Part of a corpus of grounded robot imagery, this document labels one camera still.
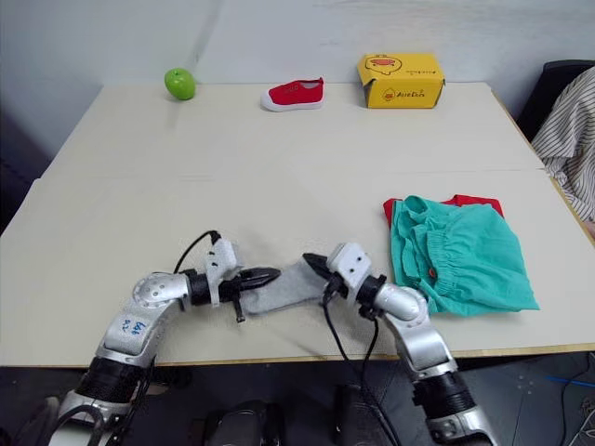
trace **red shoe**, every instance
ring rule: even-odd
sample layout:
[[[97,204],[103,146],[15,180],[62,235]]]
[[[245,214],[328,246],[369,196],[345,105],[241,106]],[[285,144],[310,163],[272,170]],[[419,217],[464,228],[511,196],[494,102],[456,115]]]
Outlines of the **red shoe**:
[[[273,112],[297,109],[320,109],[323,106],[324,81],[321,77],[313,81],[294,81],[265,91],[260,103]]]

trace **teal shorts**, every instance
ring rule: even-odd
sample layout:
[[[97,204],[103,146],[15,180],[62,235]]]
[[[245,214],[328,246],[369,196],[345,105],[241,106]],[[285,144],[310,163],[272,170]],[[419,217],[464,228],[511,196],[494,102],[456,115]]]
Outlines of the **teal shorts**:
[[[431,312],[539,309],[519,240],[489,204],[456,207],[412,195],[395,202],[392,223],[395,281],[421,289]]]

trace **cardboard box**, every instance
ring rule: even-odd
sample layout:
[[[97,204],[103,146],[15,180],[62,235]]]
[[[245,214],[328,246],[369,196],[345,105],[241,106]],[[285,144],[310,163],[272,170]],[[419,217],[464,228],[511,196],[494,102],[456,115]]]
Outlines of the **cardboard box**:
[[[357,71],[371,109],[431,109],[444,85],[432,54],[366,54]]]

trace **black chair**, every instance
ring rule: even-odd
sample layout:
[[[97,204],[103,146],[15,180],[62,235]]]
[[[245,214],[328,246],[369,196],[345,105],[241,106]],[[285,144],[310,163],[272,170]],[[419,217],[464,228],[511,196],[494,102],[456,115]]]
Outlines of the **black chair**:
[[[529,141],[541,128],[564,88],[593,66],[595,60],[557,60],[544,64],[543,72],[517,119],[517,125]]]

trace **white bracket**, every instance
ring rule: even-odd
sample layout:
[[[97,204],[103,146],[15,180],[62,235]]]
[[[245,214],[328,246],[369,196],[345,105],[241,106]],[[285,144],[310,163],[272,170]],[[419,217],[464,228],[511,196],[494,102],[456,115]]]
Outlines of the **white bracket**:
[[[219,285],[233,279],[242,264],[229,240],[218,239],[206,256],[206,281],[213,307],[219,306]]]
[[[342,243],[326,259],[331,272],[337,272],[348,288],[347,303],[355,304],[355,297],[366,277],[370,275],[372,261],[358,243]]]

